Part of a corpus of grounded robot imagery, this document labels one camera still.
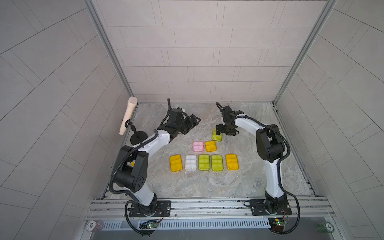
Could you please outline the clear white pillbox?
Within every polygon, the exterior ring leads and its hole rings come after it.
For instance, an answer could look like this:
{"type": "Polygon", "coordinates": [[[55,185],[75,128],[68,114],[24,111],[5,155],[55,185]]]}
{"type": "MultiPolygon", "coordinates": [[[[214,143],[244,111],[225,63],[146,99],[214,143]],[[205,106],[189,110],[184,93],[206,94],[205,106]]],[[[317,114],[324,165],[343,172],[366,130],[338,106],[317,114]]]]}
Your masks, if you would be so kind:
{"type": "Polygon", "coordinates": [[[197,170],[197,156],[196,155],[186,155],[185,170],[187,172],[194,172],[197,170]]]}

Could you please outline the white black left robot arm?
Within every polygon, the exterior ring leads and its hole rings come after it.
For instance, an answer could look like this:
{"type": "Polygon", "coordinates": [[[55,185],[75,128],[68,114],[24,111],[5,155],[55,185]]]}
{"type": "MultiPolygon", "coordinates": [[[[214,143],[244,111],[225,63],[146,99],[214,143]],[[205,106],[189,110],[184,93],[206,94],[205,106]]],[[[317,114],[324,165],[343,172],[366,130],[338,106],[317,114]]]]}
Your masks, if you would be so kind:
{"type": "Polygon", "coordinates": [[[179,134],[185,135],[196,127],[201,119],[188,115],[181,108],[169,108],[160,126],[152,136],[137,131],[131,120],[124,122],[134,132],[132,146],[120,149],[112,172],[109,191],[114,195],[128,195],[133,199],[134,210],[145,216],[156,212],[157,195],[146,184],[149,159],[179,134]]]}

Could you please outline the pink pillbox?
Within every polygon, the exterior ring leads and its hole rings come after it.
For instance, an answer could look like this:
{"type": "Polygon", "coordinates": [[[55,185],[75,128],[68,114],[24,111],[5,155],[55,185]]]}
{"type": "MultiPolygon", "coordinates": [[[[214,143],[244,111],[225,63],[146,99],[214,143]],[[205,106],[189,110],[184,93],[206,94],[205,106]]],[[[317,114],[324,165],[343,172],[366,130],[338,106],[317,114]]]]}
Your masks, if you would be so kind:
{"type": "Polygon", "coordinates": [[[204,149],[204,142],[203,141],[195,141],[193,142],[193,151],[195,153],[201,153],[204,149]]]}

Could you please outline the yellow six-slot pillbox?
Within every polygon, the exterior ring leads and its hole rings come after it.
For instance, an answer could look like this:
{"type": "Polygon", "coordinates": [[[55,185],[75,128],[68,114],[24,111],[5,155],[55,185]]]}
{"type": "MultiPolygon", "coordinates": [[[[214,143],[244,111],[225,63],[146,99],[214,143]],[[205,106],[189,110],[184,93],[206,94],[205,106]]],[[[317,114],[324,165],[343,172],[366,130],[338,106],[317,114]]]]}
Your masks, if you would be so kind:
{"type": "Polygon", "coordinates": [[[174,155],[170,157],[170,168],[172,172],[179,172],[183,169],[181,155],[174,155]]]}

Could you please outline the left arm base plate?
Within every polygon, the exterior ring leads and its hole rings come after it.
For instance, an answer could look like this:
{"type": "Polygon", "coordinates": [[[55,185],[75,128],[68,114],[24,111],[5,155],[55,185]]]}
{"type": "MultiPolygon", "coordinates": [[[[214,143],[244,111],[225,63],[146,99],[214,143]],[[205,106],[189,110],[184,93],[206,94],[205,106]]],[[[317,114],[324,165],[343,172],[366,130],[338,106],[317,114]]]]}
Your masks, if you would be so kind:
{"type": "Polygon", "coordinates": [[[130,218],[159,218],[169,217],[171,210],[171,201],[152,202],[149,206],[144,206],[140,203],[133,202],[128,204],[127,211],[130,218]]]}

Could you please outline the small yellow pillbox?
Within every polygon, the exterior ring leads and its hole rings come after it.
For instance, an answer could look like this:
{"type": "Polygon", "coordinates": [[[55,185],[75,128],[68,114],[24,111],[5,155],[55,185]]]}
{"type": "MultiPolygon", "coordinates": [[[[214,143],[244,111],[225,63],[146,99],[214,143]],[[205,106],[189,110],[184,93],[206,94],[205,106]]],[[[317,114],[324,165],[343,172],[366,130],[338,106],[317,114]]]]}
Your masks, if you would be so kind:
{"type": "Polygon", "coordinates": [[[205,142],[205,149],[207,152],[215,152],[217,151],[217,145],[215,141],[207,141],[205,142]]]}

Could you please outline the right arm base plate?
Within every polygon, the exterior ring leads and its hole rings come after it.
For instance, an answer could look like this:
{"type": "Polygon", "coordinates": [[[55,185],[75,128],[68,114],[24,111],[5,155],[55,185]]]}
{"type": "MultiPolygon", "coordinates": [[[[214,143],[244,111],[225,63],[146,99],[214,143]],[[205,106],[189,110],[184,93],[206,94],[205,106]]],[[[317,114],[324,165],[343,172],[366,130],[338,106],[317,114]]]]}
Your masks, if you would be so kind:
{"type": "Polygon", "coordinates": [[[265,200],[254,199],[244,202],[244,206],[251,209],[253,216],[283,216],[292,215],[292,209],[288,201],[285,201],[280,207],[275,210],[267,210],[265,200]]]}

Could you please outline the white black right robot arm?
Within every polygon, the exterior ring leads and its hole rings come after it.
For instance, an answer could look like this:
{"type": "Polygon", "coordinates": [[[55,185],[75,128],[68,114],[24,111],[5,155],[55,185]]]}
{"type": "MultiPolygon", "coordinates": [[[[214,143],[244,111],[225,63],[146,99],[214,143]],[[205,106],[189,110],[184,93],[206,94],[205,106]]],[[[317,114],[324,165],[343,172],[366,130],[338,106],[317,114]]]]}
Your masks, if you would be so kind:
{"type": "Polygon", "coordinates": [[[217,134],[235,136],[239,133],[238,128],[242,128],[256,138],[257,153],[264,160],[267,177],[265,211],[270,215],[291,214],[288,196],[294,195],[284,189],[281,175],[281,162],[289,157],[291,147],[279,127],[265,125],[242,111],[232,110],[230,106],[223,107],[218,102],[216,105],[223,118],[223,123],[216,125],[217,134]]]}

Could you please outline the green pillbox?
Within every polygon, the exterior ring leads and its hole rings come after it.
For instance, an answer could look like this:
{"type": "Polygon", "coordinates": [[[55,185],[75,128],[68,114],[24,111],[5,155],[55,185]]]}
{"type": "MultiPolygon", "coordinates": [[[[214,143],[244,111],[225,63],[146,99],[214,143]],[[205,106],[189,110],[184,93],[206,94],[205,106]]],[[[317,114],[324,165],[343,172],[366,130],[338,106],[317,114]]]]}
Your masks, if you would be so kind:
{"type": "Polygon", "coordinates": [[[199,170],[200,171],[209,171],[211,169],[210,156],[209,155],[199,155],[199,170]]]}
{"type": "Polygon", "coordinates": [[[216,142],[221,142],[222,139],[223,139],[223,134],[222,133],[218,134],[217,129],[214,128],[212,133],[212,140],[216,142]]]}
{"type": "Polygon", "coordinates": [[[221,172],[224,170],[223,157],[221,155],[211,156],[211,167],[214,172],[221,172]]]}

